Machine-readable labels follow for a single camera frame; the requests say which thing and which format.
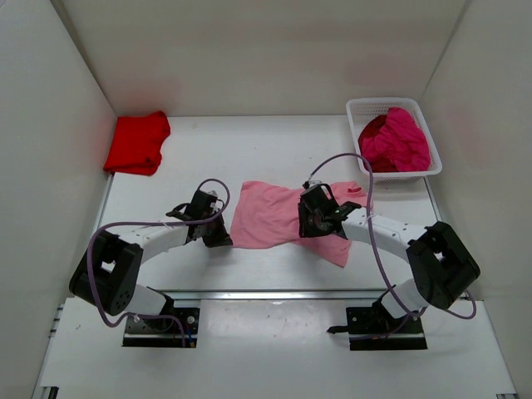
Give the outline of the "light pink polo shirt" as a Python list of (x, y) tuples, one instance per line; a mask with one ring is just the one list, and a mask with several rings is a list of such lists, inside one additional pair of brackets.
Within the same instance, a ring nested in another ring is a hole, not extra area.
[(234, 246), (270, 249), (296, 244), (328, 262), (345, 267), (351, 243), (336, 235), (301, 238), (298, 234), (298, 203), (303, 189), (289, 189), (266, 182), (245, 181), (240, 190), (230, 229)]

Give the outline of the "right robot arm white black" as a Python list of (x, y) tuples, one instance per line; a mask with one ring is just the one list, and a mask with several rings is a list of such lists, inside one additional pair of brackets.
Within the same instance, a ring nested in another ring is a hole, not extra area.
[(360, 204), (339, 204), (329, 185), (305, 183), (298, 203), (299, 235), (335, 236), (371, 245), (402, 259), (411, 268), (406, 282), (387, 285), (368, 309), (368, 324), (391, 333), (429, 308), (448, 312), (480, 277), (480, 267), (455, 230), (444, 222), (424, 227), (371, 214)]

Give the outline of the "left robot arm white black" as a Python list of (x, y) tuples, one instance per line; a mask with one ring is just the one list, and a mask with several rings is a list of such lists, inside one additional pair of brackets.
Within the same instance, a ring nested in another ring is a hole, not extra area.
[(233, 244), (214, 191), (196, 190), (189, 203), (176, 206), (161, 222), (141, 225), (126, 234), (101, 231), (87, 249), (69, 283), (74, 296), (96, 304), (109, 316), (130, 313), (144, 318), (156, 331), (174, 320), (174, 300), (165, 293), (137, 283), (140, 267), (154, 257), (198, 239), (207, 248)]

